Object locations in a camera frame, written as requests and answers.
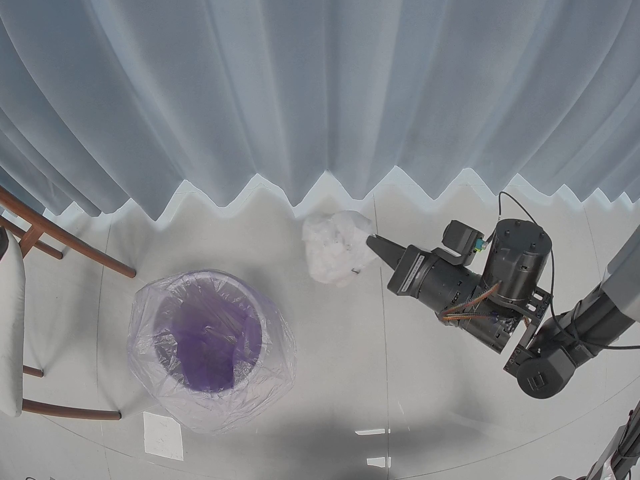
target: curtain fold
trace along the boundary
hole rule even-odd
[[[640,0],[0,0],[0,184],[59,213],[398,165],[640,198]]]

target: curtain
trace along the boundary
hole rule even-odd
[[[152,217],[256,173],[640,198],[640,0],[0,0],[0,184]]]

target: floor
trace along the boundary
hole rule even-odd
[[[602,193],[581,204],[562,188],[543,196],[517,177],[508,187],[546,229],[556,254],[558,311],[601,279],[640,224],[640,204]],[[451,219],[489,234],[497,199],[465,170],[437,200],[394,170],[364,201],[329,175],[292,209],[256,178],[227,208],[188,183],[153,222],[129,201],[89,218],[70,207],[64,228],[138,270],[131,280],[65,251],[26,258],[25,397],[118,409],[119,422],[0,415],[0,478],[550,480],[585,475],[640,397],[640,351],[610,351],[582,366],[567,388],[526,397],[500,356],[437,322],[416,300],[386,290],[381,262],[345,288],[308,276],[302,219],[355,209],[400,244],[438,245]],[[506,202],[504,214],[520,215]],[[471,268],[481,271],[485,254]],[[131,375],[125,343],[133,295],[181,271],[217,268],[239,276],[281,309],[296,338],[296,384],[247,425],[222,436],[182,428],[184,460],[145,453],[143,412],[166,414]],[[541,281],[548,287],[550,268]],[[640,325],[620,344],[640,343]]]

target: chair seat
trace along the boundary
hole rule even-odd
[[[20,246],[0,227],[0,411],[9,416],[22,412],[24,284]]]

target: wooden chair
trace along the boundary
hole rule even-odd
[[[0,216],[0,411],[20,416],[22,411],[48,416],[91,420],[119,420],[118,411],[96,411],[62,407],[22,398],[22,374],[43,377],[44,372],[22,364],[24,349],[24,274],[23,258],[32,247],[62,258],[62,252],[38,239],[46,233],[71,249],[127,277],[135,277],[133,268],[94,249],[13,197],[0,187],[0,205],[31,224],[27,231]],[[20,238],[16,242],[12,234]]]

